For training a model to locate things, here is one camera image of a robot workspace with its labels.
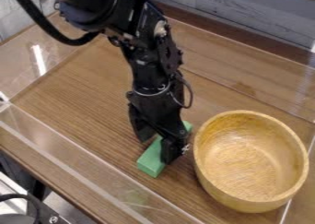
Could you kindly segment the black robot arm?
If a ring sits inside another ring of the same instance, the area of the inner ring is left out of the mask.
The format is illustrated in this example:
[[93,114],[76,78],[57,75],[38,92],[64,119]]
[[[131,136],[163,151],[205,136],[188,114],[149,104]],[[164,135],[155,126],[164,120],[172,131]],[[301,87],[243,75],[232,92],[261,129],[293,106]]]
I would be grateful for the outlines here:
[[172,39],[163,11],[151,0],[57,0],[64,19],[85,32],[103,33],[116,45],[132,70],[127,92],[129,120],[140,141],[160,136],[160,161],[171,163],[183,153],[188,130],[181,110],[192,106],[192,92],[183,77],[183,51]]

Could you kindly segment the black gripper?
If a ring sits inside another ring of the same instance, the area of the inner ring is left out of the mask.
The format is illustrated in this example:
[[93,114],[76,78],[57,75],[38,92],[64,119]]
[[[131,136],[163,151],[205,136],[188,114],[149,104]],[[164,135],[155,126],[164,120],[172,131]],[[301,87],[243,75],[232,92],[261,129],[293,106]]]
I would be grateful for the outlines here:
[[133,84],[127,93],[129,121],[137,140],[144,143],[155,134],[161,140],[161,162],[171,164],[189,149],[188,132],[181,121],[183,83],[144,88]]

